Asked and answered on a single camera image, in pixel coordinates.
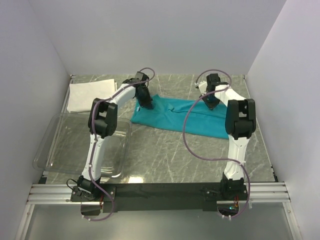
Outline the teal t shirt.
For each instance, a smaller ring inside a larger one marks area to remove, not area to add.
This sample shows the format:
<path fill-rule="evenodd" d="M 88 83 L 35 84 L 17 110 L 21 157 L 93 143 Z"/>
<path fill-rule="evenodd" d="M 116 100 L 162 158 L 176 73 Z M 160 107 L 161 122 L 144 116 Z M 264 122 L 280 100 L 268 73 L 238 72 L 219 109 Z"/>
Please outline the teal t shirt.
<path fill-rule="evenodd" d="M 143 108 L 137 102 L 130 121 L 162 130 L 181 132 L 185 117 L 193 105 L 193 100 L 152 97 L 154 109 Z M 227 107 L 219 104 L 210 110 L 203 101 L 198 102 L 187 119 L 185 132 L 188 134 L 227 139 L 225 129 Z"/>

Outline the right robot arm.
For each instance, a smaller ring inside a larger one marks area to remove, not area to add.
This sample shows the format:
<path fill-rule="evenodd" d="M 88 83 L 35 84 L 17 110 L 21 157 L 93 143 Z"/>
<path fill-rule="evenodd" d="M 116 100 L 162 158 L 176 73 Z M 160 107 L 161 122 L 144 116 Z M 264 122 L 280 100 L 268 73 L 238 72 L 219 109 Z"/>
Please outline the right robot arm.
<path fill-rule="evenodd" d="M 213 110 L 226 106 L 225 131 L 229 138 L 228 158 L 223 171 L 219 193 L 226 200 L 245 194 L 244 171 L 247 145 L 256 130 L 256 104 L 234 91 L 227 82 L 222 82 L 217 73 L 206 76 L 206 81 L 197 84 L 205 105 Z"/>

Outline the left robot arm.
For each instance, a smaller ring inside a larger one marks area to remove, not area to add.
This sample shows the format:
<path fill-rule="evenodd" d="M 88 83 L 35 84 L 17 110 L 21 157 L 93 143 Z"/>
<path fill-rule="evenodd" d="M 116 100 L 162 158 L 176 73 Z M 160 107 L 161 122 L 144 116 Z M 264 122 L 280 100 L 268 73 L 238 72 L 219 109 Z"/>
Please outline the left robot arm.
<path fill-rule="evenodd" d="M 105 149 L 118 123 L 118 109 L 130 99 L 135 98 L 140 107 L 153 108 L 153 100 L 148 89 L 149 77 L 143 68 L 135 76 L 126 79 L 113 95 L 106 99 L 95 98 L 92 102 L 88 127 L 90 144 L 84 169 L 77 180 L 77 186 L 88 201 L 96 200 L 102 188 L 100 187 L 101 167 Z"/>

